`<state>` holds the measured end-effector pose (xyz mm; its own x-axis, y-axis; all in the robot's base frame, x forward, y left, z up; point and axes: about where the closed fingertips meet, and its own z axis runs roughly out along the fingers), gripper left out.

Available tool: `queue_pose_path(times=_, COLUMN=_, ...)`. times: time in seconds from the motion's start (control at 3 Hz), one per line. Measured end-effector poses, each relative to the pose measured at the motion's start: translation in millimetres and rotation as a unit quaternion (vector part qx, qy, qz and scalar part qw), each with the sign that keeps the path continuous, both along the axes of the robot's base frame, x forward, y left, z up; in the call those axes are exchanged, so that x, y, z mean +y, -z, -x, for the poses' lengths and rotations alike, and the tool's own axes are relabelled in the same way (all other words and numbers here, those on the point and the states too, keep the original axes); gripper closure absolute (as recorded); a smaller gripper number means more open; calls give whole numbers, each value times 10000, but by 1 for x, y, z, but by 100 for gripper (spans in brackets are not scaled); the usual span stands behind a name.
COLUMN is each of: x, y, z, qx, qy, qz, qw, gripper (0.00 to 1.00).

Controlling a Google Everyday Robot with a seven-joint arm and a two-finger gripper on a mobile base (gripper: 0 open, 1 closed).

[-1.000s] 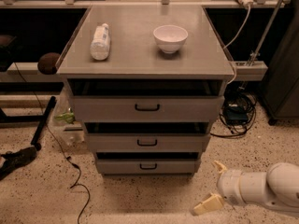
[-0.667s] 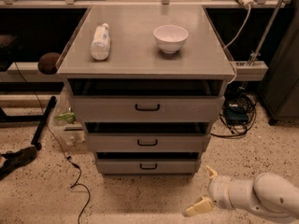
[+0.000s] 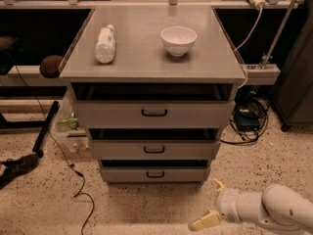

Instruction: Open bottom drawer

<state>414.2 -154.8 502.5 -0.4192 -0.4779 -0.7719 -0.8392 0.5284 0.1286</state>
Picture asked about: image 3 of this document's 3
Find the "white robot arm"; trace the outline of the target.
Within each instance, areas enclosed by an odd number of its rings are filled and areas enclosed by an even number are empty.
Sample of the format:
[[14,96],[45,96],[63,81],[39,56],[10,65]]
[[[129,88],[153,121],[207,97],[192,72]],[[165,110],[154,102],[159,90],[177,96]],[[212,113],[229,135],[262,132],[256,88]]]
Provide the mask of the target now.
[[227,188],[213,178],[218,195],[216,210],[208,210],[189,224],[191,231],[219,225],[222,221],[254,223],[278,235],[313,234],[313,203],[291,188],[269,185],[263,192]]

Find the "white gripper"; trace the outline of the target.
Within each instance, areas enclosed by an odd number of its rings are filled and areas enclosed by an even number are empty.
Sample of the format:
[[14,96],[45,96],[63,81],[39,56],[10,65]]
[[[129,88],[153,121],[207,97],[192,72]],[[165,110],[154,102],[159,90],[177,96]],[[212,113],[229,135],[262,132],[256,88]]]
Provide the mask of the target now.
[[215,202],[217,211],[206,211],[195,221],[191,222],[188,225],[191,231],[200,231],[205,228],[218,226],[222,222],[222,218],[229,223],[242,222],[237,207],[240,191],[234,188],[226,188],[226,186],[216,178],[212,178],[211,182],[219,192]]

